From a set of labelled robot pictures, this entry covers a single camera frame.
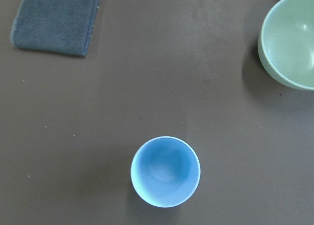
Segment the blue cup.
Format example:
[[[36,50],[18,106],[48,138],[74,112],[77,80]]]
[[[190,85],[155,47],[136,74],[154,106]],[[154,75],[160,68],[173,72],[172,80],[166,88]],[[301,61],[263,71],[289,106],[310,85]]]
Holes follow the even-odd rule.
[[[131,183],[146,203],[171,208],[196,191],[201,166],[193,148],[172,136],[160,136],[140,146],[131,163]]]

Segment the grey folded cloth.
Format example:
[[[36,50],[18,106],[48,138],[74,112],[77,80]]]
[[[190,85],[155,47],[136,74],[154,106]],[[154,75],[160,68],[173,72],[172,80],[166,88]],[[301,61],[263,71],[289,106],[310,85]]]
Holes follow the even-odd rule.
[[[10,33],[19,49],[85,56],[100,0],[22,0]]]

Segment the pale green bowl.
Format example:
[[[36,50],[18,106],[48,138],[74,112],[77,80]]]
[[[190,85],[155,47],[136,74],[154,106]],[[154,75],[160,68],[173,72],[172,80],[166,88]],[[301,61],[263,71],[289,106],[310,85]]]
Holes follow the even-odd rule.
[[[314,89],[314,0],[280,0],[267,13],[258,38],[265,71],[277,82]]]

